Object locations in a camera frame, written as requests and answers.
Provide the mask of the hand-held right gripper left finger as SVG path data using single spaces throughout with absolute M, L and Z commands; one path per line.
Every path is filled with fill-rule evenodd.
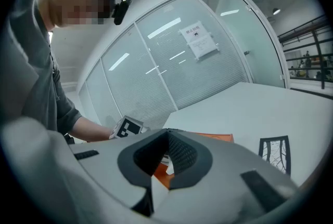
M 166 129 L 72 146 L 92 184 L 84 202 L 100 217 L 168 217 L 169 191 L 154 175 L 168 149 Z

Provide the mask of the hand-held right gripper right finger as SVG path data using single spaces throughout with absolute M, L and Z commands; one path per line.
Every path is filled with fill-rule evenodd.
M 257 154 L 236 143 L 176 130 L 205 147 L 211 164 L 201 158 L 193 186 L 170 189 L 152 215 L 158 222 L 252 222 L 298 192 L 297 185 Z

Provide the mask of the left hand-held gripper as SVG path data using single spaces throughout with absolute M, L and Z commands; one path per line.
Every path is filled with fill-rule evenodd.
M 143 122 L 128 116 L 124 116 L 117 122 L 116 126 L 114 127 L 113 131 L 109 136 L 109 140 L 130 137 L 138 135 L 140 133 L 145 133 L 149 130 L 150 128 L 144 126 Z

